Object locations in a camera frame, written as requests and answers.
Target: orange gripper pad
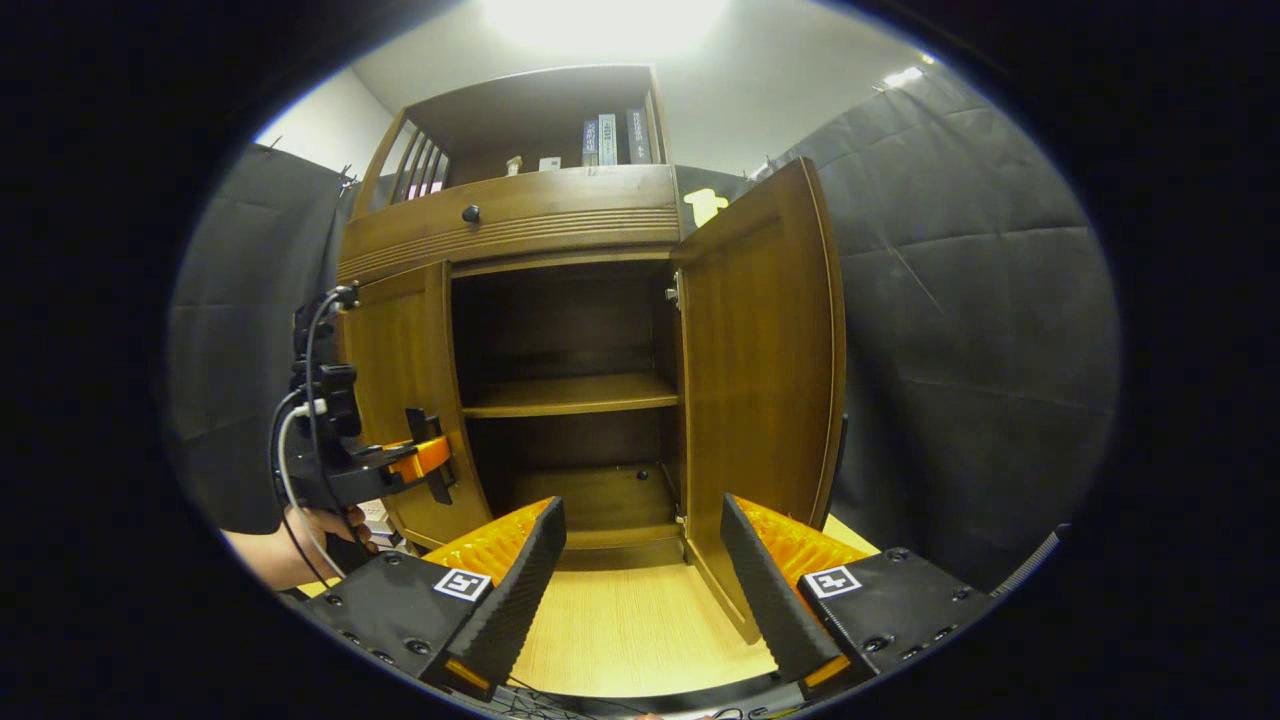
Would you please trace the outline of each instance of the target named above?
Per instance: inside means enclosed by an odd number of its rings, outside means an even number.
[[[809,609],[809,601],[800,594],[800,577],[819,570],[827,570],[837,565],[845,565],[855,560],[868,557],[869,553],[855,550],[847,544],[822,534],[820,532],[792,520],[781,512],[774,512],[763,505],[756,505],[750,500],[733,496],[742,514],[750,520],[756,537],[764,543],[764,550],[769,552],[773,564],[786,578],[791,591],[800,598],[800,603]]]
[[[554,498],[539,500],[492,523],[480,525],[453,542],[433,550],[422,560],[445,568],[489,575],[497,587],[511,570],[516,556],[520,555],[525,541],[529,539],[529,533],[534,530],[534,523],[538,521],[538,516],[550,505],[552,500]]]

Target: bookshelf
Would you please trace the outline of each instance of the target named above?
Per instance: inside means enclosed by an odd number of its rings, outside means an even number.
[[[630,163],[636,108],[652,164]],[[582,167],[584,120],[602,113],[618,118],[621,164]],[[401,109],[366,173],[383,179],[361,184],[343,231],[338,282],[362,286],[343,359],[365,442],[403,439],[406,407],[448,437],[451,502],[425,488],[385,501],[415,546],[557,495],[562,562],[691,564],[751,642],[719,509],[732,492],[826,519],[840,263],[806,159],[682,240],[664,124],[648,65],[526,73]],[[561,168],[539,172],[543,156]]]

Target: screw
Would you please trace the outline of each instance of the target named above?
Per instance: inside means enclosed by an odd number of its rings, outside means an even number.
[[[863,643],[863,652],[879,652],[886,647],[888,647],[888,639],[876,635],[873,638],[868,638],[867,642]]]

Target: black curtain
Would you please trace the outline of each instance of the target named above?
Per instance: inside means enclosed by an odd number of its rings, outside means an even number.
[[[1105,450],[1120,328],[1098,240],[1050,159],[941,67],[773,167],[799,156],[845,286],[833,511],[993,589],[1070,520]]]
[[[288,392],[293,311],[333,287],[337,211],[353,199],[338,173],[253,145],[191,240],[169,315],[170,447],[187,492],[223,529],[280,523],[269,416]]]

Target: open cabinet door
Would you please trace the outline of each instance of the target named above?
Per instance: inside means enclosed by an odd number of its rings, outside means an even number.
[[[845,305],[813,161],[753,188],[672,252],[684,342],[685,541],[748,642],[721,542],[731,492],[822,528],[840,446]]]
[[[356,366],[356,401],[362,439],[392,445],[410,439],[406,407],[440,418],[449,438],[457,483],[452,505],[438,502],[426,484],[383,498],[396,528],[431,548],[493,519],[466,439],[457,369],[449,264],[433,263],[360,290],[360,307],[343,315],[346,361]]]

